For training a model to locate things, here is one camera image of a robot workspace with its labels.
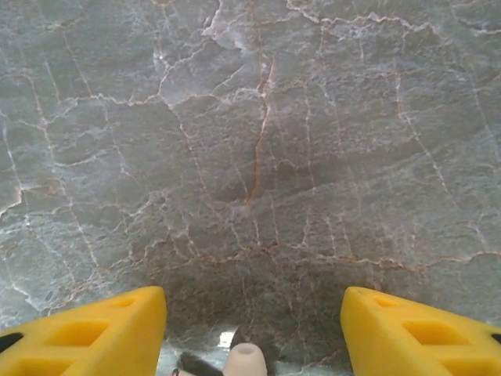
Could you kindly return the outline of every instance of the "black component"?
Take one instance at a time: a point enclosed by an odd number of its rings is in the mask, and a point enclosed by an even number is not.
[[[23,337],[23,333],[11,333],[0,337],[0,353],[6,351]]]
[[[178,359],[178,368],[195,376],[224,376],[222,371],[213,367],[206,361],[189,352],[184,352]],[[178,376],[179,371],[176,368],[172,371],[172,376]]]
[[[501,334],[494,333],[492,337],[501,345]]]
[[[262,337],[261,338],[252,338],[252,335],[247,334],[247,330],[245,327],[238,327],[235,331],[235,334],[232,338],[232,343],[229,345],[229,348],[232,349],[236,345],[240,343],[254,343],[261,351],[263,352],[263,356],[265,357],[266,370],[268,371],[268,376],[276,375],[275,363],[279,358],[279,350],[273,343],[272,336]]]

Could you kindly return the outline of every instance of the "floor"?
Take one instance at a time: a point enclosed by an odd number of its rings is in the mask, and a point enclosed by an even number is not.
[[[350,374],[359,285],[501,325],[501,2],[0,0],[0,327],[164,287]]]

